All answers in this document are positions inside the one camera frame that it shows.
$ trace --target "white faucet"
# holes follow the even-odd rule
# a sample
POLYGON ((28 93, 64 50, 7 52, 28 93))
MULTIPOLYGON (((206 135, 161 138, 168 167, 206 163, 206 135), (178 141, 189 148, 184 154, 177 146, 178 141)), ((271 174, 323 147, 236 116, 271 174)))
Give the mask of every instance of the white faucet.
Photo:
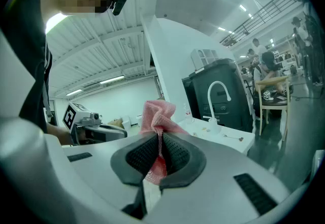
POLYGON ((220 84, 221 86, 223 86, 225 93, 227 94, 227 100, 230 101, 232 100, 229 96, 227 87, 221 82, 221 81, 214 81, 211 83, 209 89, 208 89, 208 101, 209 101, 209 106, 210 106, 210 111, 211 111, 211 116, 203 116, 204 118, 209 118, 209 123, 210 123, 210 130, 211 130, 211 134, 218 134, 221 131, 221 126, 218 125, 218 121, 217 119, 214 117, 214 111, 212 108, 212 103, 211 103, 211 89, 215 84, 220 84))

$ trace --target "metal railing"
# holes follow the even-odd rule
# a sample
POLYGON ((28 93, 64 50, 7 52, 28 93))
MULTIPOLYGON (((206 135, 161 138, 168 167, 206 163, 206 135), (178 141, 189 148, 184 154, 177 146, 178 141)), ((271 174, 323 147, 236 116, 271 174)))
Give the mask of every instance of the metal railing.
POLYGON ((254 30, 292 6, 297 1, 298 0, 271 0, 255 14, 253 14, 252 19, 248 18, 245 22, 233 30, 232 32, 235 34, 231 34, 223 38, 220 43, 227 48, 233 46, 248 36, 250 33, 252 33, 254 30))

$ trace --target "white cabinet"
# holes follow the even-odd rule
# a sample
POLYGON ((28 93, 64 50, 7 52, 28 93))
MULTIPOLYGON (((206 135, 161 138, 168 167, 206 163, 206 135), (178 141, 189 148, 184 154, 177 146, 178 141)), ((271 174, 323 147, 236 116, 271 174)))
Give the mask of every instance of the white cabinet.
POLYGON ((194 49, 191 53, 191 58, 196 70, 213 63, 218 59, 217 52, 209 49, 194 49))

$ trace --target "black rubber pad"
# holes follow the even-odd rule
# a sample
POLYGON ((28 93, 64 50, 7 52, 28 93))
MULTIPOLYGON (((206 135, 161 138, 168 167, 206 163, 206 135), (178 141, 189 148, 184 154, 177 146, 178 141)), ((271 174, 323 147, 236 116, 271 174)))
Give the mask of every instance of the black rubber pad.
POLYGON ((234 176, 234 179, 260 215, 267 213, 277 206, 277 203, 249 174, 237 175, 234 176))
POLYGON ((69 159, 69 161, 74 162, 74 161, 85 159, 85 158, 88 158, 91 156, 92 155, 90 153, 78 153, 78 154, 74 154, 74 155, 69 155, 68 159, 69 159))

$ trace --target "wooden chair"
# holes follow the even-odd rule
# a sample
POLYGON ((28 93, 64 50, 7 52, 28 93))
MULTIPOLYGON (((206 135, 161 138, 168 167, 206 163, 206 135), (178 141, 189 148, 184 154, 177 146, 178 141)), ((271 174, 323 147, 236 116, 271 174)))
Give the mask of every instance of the wooden chair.
POLYGON ((259 124, 259 135, 262 134, 262 119, 263 119, 263 109, 266 109, 266 124, 269 123, 268 121, 268 112, 270 109, 274 110, 286 110, 286 122, 285 122, 285 130, 283 133, 282 141, 284 141, 287 132, 288 132, 288 119, 289 119, 289 107, 290 107, 290 98, 289 98, 289 76, 281 76, 281 77, 275 77, 267 80, 261 80, 261 81, 256 81, 256 87, 258 91, 258 97, 259 97, 259 111, 260 111, 260 124, 259 124), (260 86, 272 86, 276 85, 277 83, 284 82, 286 83, 286 95, 287 95, 287 100, 286 101, 274 101, 274 102, 267 102, 262 100, 262 94, 261 94, 261 88, 260 86))

